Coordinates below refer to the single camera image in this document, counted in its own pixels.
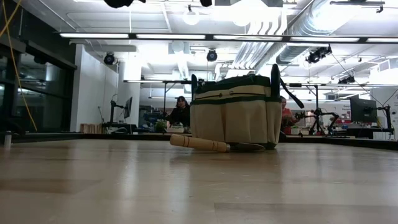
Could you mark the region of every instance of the floor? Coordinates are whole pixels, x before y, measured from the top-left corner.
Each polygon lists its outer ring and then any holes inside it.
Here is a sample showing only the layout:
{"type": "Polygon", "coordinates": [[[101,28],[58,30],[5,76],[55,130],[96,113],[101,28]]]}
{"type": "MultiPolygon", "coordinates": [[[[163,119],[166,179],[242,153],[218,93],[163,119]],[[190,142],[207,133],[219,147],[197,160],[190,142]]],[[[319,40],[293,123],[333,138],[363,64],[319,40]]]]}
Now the floor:
{"type": "Polygon", "coordinates": [[[218,154],[168,142],[0,149],[0,223],[394,223],[398,153],[279,144],[218,154]]]}

